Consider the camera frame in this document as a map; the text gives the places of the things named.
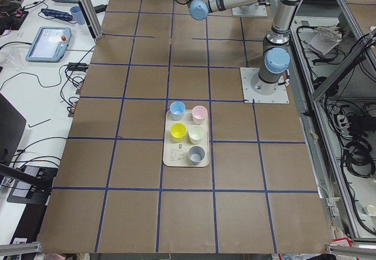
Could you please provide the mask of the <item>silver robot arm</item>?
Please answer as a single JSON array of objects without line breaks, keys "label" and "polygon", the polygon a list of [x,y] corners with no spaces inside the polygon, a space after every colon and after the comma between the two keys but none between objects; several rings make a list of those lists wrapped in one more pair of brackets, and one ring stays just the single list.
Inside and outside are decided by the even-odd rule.
[{"label": "silver robot arm", "polygon": [[[185,0],[190,15],[197,21],[213,12],[222,12],[248,4],[263,4],[268,0]],[[290,40],[290,27],[301,0],[278,0],[271,29],[263,40],[263,64],[251,80],[252,89],[262,95],[273,94],[281,75],[288,69],[290,55],[286,45]]]}]

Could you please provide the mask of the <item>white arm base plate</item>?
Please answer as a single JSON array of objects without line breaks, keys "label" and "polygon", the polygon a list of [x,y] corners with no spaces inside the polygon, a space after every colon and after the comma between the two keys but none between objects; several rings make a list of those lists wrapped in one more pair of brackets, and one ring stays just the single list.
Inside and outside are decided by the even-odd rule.
[{"label": "white arm base plate", "polygon": [[280,77],[278,83],[268,84],[259,78],[259,68],[241,67],[241,85],[245,103],[288,104],[288,94]]}]

